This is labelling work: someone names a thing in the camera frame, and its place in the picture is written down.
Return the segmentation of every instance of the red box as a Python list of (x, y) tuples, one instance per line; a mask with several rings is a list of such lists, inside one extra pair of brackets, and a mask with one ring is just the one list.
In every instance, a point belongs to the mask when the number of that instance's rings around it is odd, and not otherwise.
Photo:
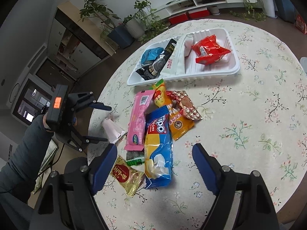
[(189, 16), (187, 12), (184, 12), (175, 16), (171, 16), (168, 20), (171, 24), (177, 24), (189, 20)]
[(296, 24), (295, 26), (302, 31), (304, 34), (307, 34), (307, 26), (303, 18), (298, 14), (296, 17)]
[(197, 18), (209, 16), (209, 15), (210, 15), (210, 12), (206, 7), (189, 11), (189, 16), (191, 19), (197, 19)]

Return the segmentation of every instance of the barcode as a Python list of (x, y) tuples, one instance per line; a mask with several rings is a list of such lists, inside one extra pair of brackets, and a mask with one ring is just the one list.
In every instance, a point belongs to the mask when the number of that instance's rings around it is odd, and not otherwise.
[(148, 97), (149, 97), (149, 96), (142, 96), (140, 105), (146, 104)]
[(201, 46), (201, 47), (199, 48), (199, 50), (200, 50), (200, 52), (201, 52), (200, 57), (202, 57), (202, 56), (207, 56), (207, 52), (206, 52), (206, 50), (205, 50), (205, 48), (204, 48), (203, 46)]

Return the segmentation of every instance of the screw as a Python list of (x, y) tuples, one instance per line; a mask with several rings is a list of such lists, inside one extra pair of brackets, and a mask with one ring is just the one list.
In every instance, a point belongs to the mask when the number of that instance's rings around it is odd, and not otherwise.
[(88, 170), (88, 166), (86, 166), (86, 165), (83, 165), (83, 166), (80, 167), (81, 172), (85, 172), (87, 170)]
[(222, 171), (229, 172), (230, 168), (227, 165), (222, 166)]
[(51, 173), (50, 173), (50, 177), (56, 177), (57, 176), (57, 172), (56, 171), (52, 171)]
[(253, 175), (256, 176), (256, 177), (258, 177), (258, 176), (260, 176), (260, 173), (259, 173), (259, 171), (254, 170), (254, 171), (253, 171)]

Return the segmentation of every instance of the window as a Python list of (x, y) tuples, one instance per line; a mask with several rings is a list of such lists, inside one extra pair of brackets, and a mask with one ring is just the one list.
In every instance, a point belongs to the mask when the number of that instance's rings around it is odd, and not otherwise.
[(45, 105), (50, 106), (51, 98), (50, 94), (28, 80), (18, 97), (13, 115), (30, 125)]

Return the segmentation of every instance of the round table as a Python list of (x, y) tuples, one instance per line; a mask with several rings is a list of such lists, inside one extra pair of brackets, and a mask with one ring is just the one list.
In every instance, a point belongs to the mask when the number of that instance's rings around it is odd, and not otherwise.
[[(270, 33), (235, 21), (203, 19), (181, 23), (135, 51), (113, 74), (98, 101), (112, 107), (113, 120), (127, 129), (134, 96), (144, 87), (126, 81), (145, 48), (183, 33), (223, 27), (240, 59), (238, 73), (195, 81), (168, 82), (168, 90), (185, 90), (203, 120), (173, 142), (174, 166), (168, 187), (146, 190), (131, 198), (112, 176), (95, 196), (109, 229), (199, 229), (215, 196), (206, 189), (192, 159), (201, 143), (209, 155), (235, 172), (259, 170), (278, 211), (300, 184), (307, 167), (307, 79), (297, 58)], [(104, 136), (106, 112), (94, 110), (89, 135)], [(123, 158), (125, 139), (118, 144)], [(88, 148), (89, 162), (105, 143)], [(225, 229), (231, 229), (240, 194), (234, 199)]]

